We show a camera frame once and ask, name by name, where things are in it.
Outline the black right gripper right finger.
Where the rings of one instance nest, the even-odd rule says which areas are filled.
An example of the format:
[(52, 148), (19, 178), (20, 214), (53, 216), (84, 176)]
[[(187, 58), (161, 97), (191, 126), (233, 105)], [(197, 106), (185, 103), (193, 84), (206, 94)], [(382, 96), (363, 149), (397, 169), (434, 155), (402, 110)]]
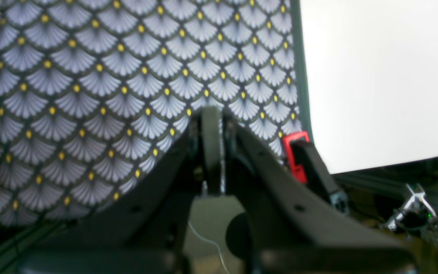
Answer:
[(343, 215), (278, 163), (252, 132), (224, 115), (225, 193), (244, 208), (246, 274), (417, 274), (398, 239)]

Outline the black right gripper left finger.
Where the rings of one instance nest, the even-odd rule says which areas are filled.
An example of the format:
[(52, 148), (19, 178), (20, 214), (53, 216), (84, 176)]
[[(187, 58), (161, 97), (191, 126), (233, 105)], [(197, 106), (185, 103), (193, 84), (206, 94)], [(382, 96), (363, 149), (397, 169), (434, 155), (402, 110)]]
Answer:
[(175, 274), (198, 195), (221, 194), (221, 112), (205, 107), (120, 200), (27, 251), (19, 274)]

